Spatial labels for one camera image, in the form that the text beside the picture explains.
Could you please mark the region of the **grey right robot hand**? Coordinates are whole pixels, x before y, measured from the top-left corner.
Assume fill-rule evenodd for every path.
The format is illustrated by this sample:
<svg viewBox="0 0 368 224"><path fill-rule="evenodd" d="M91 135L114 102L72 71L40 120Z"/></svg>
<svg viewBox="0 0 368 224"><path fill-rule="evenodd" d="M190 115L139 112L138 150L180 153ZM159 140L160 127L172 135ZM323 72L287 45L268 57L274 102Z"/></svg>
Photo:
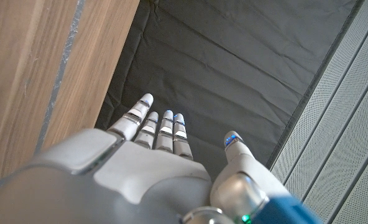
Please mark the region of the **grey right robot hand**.
<svg viewBox="0 0 368 224"><path fill-rule="evenodd" d="M0 186L0 223L319 223L235 131L212 180L182 114L145 94L110 128L85 129Z"/></svg>

